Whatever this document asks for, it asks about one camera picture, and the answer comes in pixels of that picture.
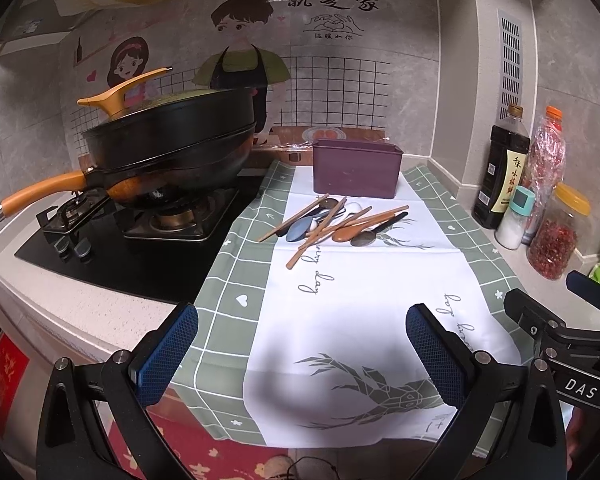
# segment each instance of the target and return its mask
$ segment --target lid handle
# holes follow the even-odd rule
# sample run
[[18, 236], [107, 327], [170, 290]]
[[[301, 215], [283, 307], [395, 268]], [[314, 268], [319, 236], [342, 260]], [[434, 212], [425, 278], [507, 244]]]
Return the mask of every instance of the lid handle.
[[81, 106], [97, 106], [101, 110], [104, 110], [109, 117], [111, 117], [125, 109], [126, 91], [146, 81], [147, 79], [158, 77], [159, 75], [166, 74], [171, 70], [173, 70], [173, 67], [167, 66], [163, 68], [157, 68], [156, 70], [151, 70], [151, 72], [140, 74], [127, 81], [123, 81], [119, 85], [115, 85], [113, 88], [110, 88], [102, 94], [78, 99], [78, 104]]

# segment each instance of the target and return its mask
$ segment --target purple plastic box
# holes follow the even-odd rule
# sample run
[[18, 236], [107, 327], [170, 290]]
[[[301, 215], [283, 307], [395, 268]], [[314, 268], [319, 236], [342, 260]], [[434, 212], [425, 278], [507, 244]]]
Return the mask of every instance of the purple plastic box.
[[314, 191], [343, 196], [393, 198], [402, 150], [370, 140], [314, 142]]

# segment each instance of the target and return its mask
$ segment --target dried red chili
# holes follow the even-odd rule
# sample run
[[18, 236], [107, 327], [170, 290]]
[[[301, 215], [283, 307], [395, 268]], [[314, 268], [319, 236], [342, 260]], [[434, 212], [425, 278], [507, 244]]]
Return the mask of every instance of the dried red chili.
[[576, 248], [578, 235], [570, 227], [546, 219], [531, 242], [526, 258], [548, 280], [559, 280]]

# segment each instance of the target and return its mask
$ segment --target vent grille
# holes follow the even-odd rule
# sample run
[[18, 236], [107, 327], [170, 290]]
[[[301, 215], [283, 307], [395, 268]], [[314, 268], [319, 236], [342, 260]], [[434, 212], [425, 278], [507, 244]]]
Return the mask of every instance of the vent grille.
[[520, 21], [498, 10], [500, 20], [500, 101], [498, 102], [498, 121], [506, 126], [507, 108], [510, 104], [519, 104], [522, 90], [522, 37]]

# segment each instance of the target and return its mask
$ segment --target soy sauce bottle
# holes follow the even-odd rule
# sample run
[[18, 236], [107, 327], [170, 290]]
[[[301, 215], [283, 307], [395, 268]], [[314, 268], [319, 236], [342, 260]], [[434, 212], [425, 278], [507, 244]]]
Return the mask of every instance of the soy sauce bottle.
[[508, 129], [491, 128], [489, 160], [482, 185], [475, 199], [472, 216], [486, 229], [496, 229], [504, 216], [509, 200], [520, 182], [529, 152], [529, 134], [522, 124], [522, 106], [510, 104]]

